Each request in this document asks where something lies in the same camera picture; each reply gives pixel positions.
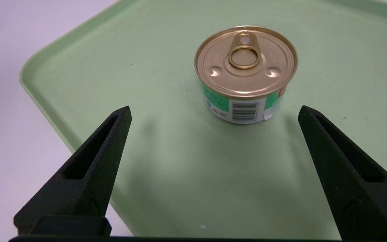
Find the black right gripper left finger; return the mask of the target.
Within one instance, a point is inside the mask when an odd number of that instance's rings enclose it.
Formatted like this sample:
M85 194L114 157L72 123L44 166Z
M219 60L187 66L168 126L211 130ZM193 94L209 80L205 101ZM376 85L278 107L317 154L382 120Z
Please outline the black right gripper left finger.
M23 235L109 236L106 210L132 121L112 112L14 216Z

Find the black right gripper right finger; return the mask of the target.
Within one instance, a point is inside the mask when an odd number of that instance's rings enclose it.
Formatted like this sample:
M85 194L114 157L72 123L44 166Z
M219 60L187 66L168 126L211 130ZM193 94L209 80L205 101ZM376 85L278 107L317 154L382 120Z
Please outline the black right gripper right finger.
M321 112L298 115L343 241L387 241L387 171Z

